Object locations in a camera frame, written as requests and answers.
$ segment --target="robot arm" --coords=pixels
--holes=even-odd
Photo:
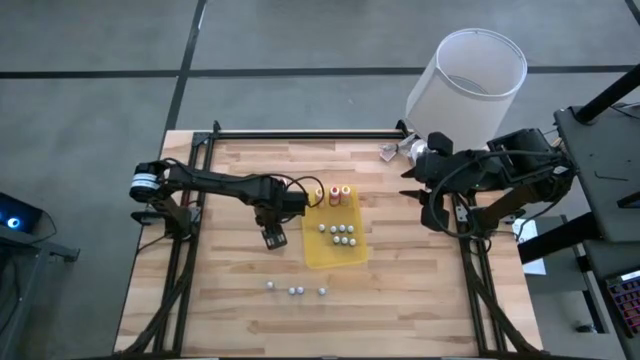
[[[138,164],[129,196],[153,206],[156,216],[165,219],[167,233],[186,239],[193,232],[191,211],[178,206],[171,197],[182,190],[231,196],[253,206],[256,224],[263,228],[269,250],[287,244],[281,223],[304,215],[308,205],[304,192],[287,191],[283,181],[270,175],[232,176],[197,170],[173,159]]]
[[[489,150],[453,154],[453,142],[442,133],[431,133],[428,150],[416,166],[402,174],[426,185],[429,192],[401,191],[423,205],[421,223],[434,231],[464,237],[483,237],[507,215],[525,204],[557,202],[571,187],[575,166],[562,150],[549,145],[538,129],[524,129],[487,143]],[[477,192],[512,189],[486,208],[469,209],[472,231],[451,233],[446,225],[443,195],[473,196]]]

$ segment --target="cable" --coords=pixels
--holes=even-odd
[[[628,113],[628,112],[626,112],[626,111],[622,111],[622,110],[618,109],[617,107],[614,107],[613,105],[612,105],[612,106],[609,106],[609,107],[611,108],[611,110],[615,110],[615,111],[617,111],[617,112],[619,112],[619,113],[621,113],[621,114],[624,114],[624,115],[626,115],[626,116],[628,116],[628,117],[630,117],[630,118],[634,118],[634,119],[640,120],[640,117],[637,117],[637,116],[635,116],[635,115],[629,114],[629,113]]]
[[[472,161],[469,161],[469,162],[466,162],[466,163],[462,164],[457,169],[453,170],[447,176],[445,176],[440,181],[440,183],[438,183],[438,185],[433,189],[431,194],[429,194],[429,211],[431,212],[431,214],[435,214],[435,199],[436,199],[438,193],[440,193],[440,190],[442,190],[442,187],[444,187],[444,185],[447,183],[447,181],[451,180],[454,176],[456,176],[462,170],[468,168],[469,166],[471,166],[473,164],[476,164],[480,160],[488,159],[488,158],[492,158],[492,157],[497,157],[497,156],[504,156],[504,155],[562,157],[562,155],[558,154],[558,153],[546,153],[546,152],[525,151],[525,150],[506,150],[506,151],[496,151],[496,152],[482,154],[482,155],[478,156],[478,158],[476,158],[475,160],[472,160]],[[467,210],[467,213],[471,214],[469,206],[464,201],[462,202],[462,205],[465,207],[465,210]],[[440,222],[440,219],[438,219],[437,216],[433,216],[433,219],[435,220],[436,224],[440,227],[440,229],[444,233],[446,233],[449,236],[455,237],[455,238],[469,237],[469,236],[473,235],[476,232],[476,223],[475,223],[475,221],[473,221],[473,219],[471,221],[472,229],[470,231],[466,232],[466,233],[454,233],[454,232],[450,231],[446,226],[444,226]]]
[[[2,325],[2,327],[0,328],[0,336],[2,336],[2,333],[4,332],[4,330],[7,328],[7,326],[9,326],[9,323],[11,323],[11,319],[13,319],[13,315],[16,313],[16,310],[18,309],[18,305],[20,304],[20,280],[18,278],[18,265],[16,265],[16,261],[13,259],[13,257],[11,257],[11,264],[13,265],[13,286],[16,289],[16,302],[13,305],[13,308],[11,309],[11,312],[9,313],[9,317],[7,317],[7,321]]]
[[[53,227],[53,232],[43,238],[34,240],[32,242],[30,242],[28,245],[33,245],[33,244],[37,244],[39,242],[43,242],[45,240],[47,240],[48,238],[52,237],[53,235],[58,233],[58,228],[56,227],[56,222],[53,221],[53,217],[51,217],[51,214],[49,214],[46,210],[42,210],[43,213],[45,213],[45,215],[47,215],[47,217],[49,218],[49,222],[51,223],[51,226]]]
[[[558,131],[558,129],[556,128],[556,129],[551,129],[549,131],[545,131],[545,132],[542,133],[542,136],[549,135],[549,134],[551,134],[552,132],[555,132],[555,131]]]
[[[508,230],[491,230],[491,233],[492,234],[509,234],[509,235],[513,235],[514,237],[518,236],[518,234]]]
[[[162,239],[165,239],[165,238],[169,237],[170,235],[171,234],[164,234],[164,235],[160,236],[159,238],[157,238],[157,239],[155,239],[155,240],[153,240],[153,241],[151,241],[149,243],[146,243],[146,244],[142,245],[142,247],[138,248],[138,251],[136,251],[136,255],[140,254],[140,251],[142,251],[143,249],[145,249],[145,248],[157,243],[158,241],[160,241]]]
[[[544,210],[540,211],[539,213],[533,215],[532,217],[528,218],[527,220],[525,220],[522,224],[520,224],[520,231],[518,231],[518,235],[516,236],[516,243],[518,243],[520,241],[520,236],[522,236],[522,231],[524,230],[524,226],[531,220],[542,216],[544,214],[547,213],[547,211],[551,210],[554,206],[556,206],[558,203],[560,202],[560,198],[556,199],[555,201],[553,201],[551,204],[549,204],[549,206],[547,206],[546,208],[544,208]]]
[[[491,241],[491,238],[488,238],[488,237],[484,237],[484,238],[474,238],[473,240],[474,240],[475,242],[477,242],[477,243],[479,243],[479,241],[478,241],[478,240],[488,241],[488,242],[489,242],[489,246],[487,246],[487,248],[485,249],[484,253],[485,253],[485,254],[489,254],[489,250],[491,250],[491,246],[493,245],[493,241]],[[471,250],[471,248],[469,248],[469,252],[470,252],[470,253],[472,253],[473,255],[476,255],[476,256],[478,256],[478,255],[479,255],[478,253],[473,252],[473,251]]]
[[[308,196],[307,191],[306,191],[306,190],[305,190],[305,188],[304,188],[304,187],[302,187],[302,185],[299,183],[299,181],[302,181],[302,180],[304,180],[304,179],[311,179],[311,180],[314,180],[315,182],[317,182],[317,183],[318,183],[318,185],[320,185],[320,189],[322,189],[322,196],[320,197],[320,199],[319,199],[318,201],[316,201],[316,203],[315,203],[315,204],[313,204],[313,205],[309,205],[309,207],[310,207],[310,208],[312,208],[312,207],[316,207],[316,206],[320,205],[320,204],[322,203],[322,201],[324,200],[324,184],[322,184],[322,181],[320,181],[320,179],[318,179],[318,178],[317,178],[317,177],[315,177],[315,176],[301,176],[301,177],[299,177],[299,178],[295,179],[295,181],[294,181],[294,182],[298,185],[298,187],[299,187],[300,189],[302,189],[302,192],[304,192],[305,194],[307,194],[307,196]]]

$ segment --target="white plastic bin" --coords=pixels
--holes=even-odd
[[[424,139],[440,131],[455,150],[478,149],[495,137],[527,76],[511,40],[489,30],[447,36],[407,99],[406,118]]]

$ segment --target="yellow plastic tray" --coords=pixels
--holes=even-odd
[[[367,242],[364,237],[362,218],[360,217],[360,203],[358,191],[351,187],[351,203],[349,205],[329,205],[329,188],[325,189],[325,198],[322,206],[309,208],[302,218],[302,235],[304,241],[304,259],[311,269],[326,269],[336,266],[356,265],[367,261]],[[318,201],[315,193],[310,194],[311,203]],[[318,225],[324,224],[324,232],[318,231]],[[331,234],[331,226],[353,225],[352,234],[337,232]],[[335,245],[334,236],[340,238],[346,236],[356,239],[356,246]]]

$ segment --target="wooden table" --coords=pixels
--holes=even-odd
[[[186,163],[192,134],[169,132],[162,157]],[[380,143],[216,142],[211,171],[314,175],[326,187],[355,184],[369,261],[308,269],[299,218],[285,226],[289,244],[268,251],[251,207],[207,195],[183,356],[477,355],[458,241],[420,225],[420,205],[398,194],[420,185],[400,178],[409,168],[405,158],[380,160]],[[312,182],[304,184],[315,188]],[[483,193],[477,200],[488,204],[498,196]],[[161,234],[160,226],[146,228],[141,245]],[[157,310],[170,247],[171,241],[163,240],[137,257],[115,350],[131,344]],[[500,305],[525,338],[541,348],[513,237],[494,237],[489,258]],[[268,291],[267,281],[277,289]],[[286,290],[291,286],[307,292],[290,296]],[[327,288],[326,296],[317,294],[320,287]],[[483,318],[491,338],[486,309]]]

